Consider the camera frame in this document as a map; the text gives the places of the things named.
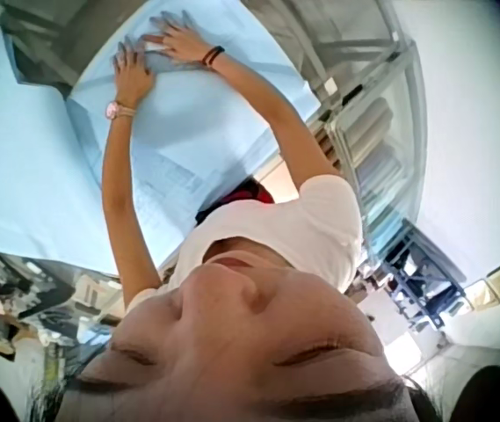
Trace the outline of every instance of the light blue paper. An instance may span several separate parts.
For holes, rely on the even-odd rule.
[[[162,10],[188,10],[212,43],[269,79],[303,119],[319,106],[271,35],[237,0],[153,1],[107,42],[64,105],[50,87],[18,84],[0,31],[0,251],[116,273],[101,207],[101,166],[114,98],[111,56]],[[134,123],[134,204],[152,259],[178,249],[202,207],[275,152],[271,130],[218,76],[151,55],[163,74]]]
[[[105,44],[84,71],[70,98],[91,116],[103,116],[115,98],[112,57],[128,36],[134,42],[143,33],[157,32],[150,17],[166,11],[181,20],[188,11],[197,29],[211,44],[223,45],[234,56],[274,84],[309,118],[319,103],[274,38],[238,0],[154,0],[146,2]],[[142,102],[134,123],[133,156],[139,144],[200,178],[228,171],[241,162],[268,125],[219,76],[204,70],[169,72],[159,55],[148,55],[158,73],[156,89]],[[101,149],[108,121],[91,117]]]
[[[63,98],[18,84],[1,30],[0,252],[116,273],[100,190]]]
[[[69,97],[78,139],[99,183],[118,43],[157,33],[150,17],[167,11],[182,20],[183,10],[206,40],[268,79],[304,120],[319,107],[280,46],[238,0],[147,2],[101,48]],[[220,76],[147,57],[157,80],[134,119],[134,203],[152,257],[161,264],[193,228],[197,212],[257,171],[278,146],[265,121]],[[168,236],[170,231],[182,236]]]

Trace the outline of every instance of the bracelet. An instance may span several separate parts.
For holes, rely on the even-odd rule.
[[[213,63],[214,59],[216,58],[217,55],[222,53],[224,51],[224,48],[222,46],[216,46],[208,50],[208,52],[205,54],[205,57],[203,57],[203,60],[201,60],[201,63],[203,63],[204,66],[209,66],[210,64]]]
[[[221,55],[222,53],[224,53],[224,47],[222,46],[218,46],[218,48],[216,49],[216,51],[214,52],[213,56],[208,59],[208,64],[207,66],[209,68],[212,68],[213,67],[213,63],[214,63],[214,60],[216,59],[216,57],[218,57],[219,55]]]

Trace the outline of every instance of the pink watch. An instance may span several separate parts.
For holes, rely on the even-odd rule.
[[[135,114],[136,110],[124,107],[117,101],[110,102],[109,105],[107,106],[107,109],[105,110],[105,117],[109,120],[115,120],[119,116],[134,117]]]

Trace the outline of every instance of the closed eye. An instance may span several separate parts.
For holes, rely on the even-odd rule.
[[[312,360],[322,354],[338,350],[341,346],[338,343],[327,343],[320,346],[315,346],[305,350],[304,352],[297,353],[286,360],[275,363],[276,367],[291,367],[292,365],[298,365],[303,362]]]
[[[139,365],[143,365],[144,367],[152,367],[156,364],[156,362],[149,358],[149,356],[133,349],[116,346],[114,343],[111,343],[111,350],[125,356],[127,359],[130,359]]]

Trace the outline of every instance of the white wall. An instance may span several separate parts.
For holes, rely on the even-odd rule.
[[[500,9],[393,3],[419,47],[428,102],[418,226],[474,281],[500,265]]]

